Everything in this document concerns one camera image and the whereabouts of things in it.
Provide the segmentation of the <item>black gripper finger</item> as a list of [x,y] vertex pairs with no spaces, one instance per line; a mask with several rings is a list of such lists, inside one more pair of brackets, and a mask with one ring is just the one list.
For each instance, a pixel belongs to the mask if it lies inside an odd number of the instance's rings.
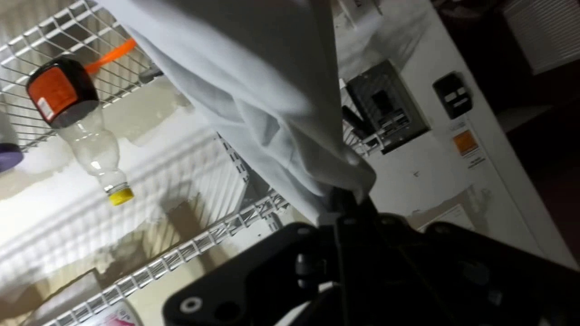
[[320,203],[318,224],[331,232],[338,266],[340,304],[345,326],[378,326],[382,315],[383,261],[367,195],[333,188]]

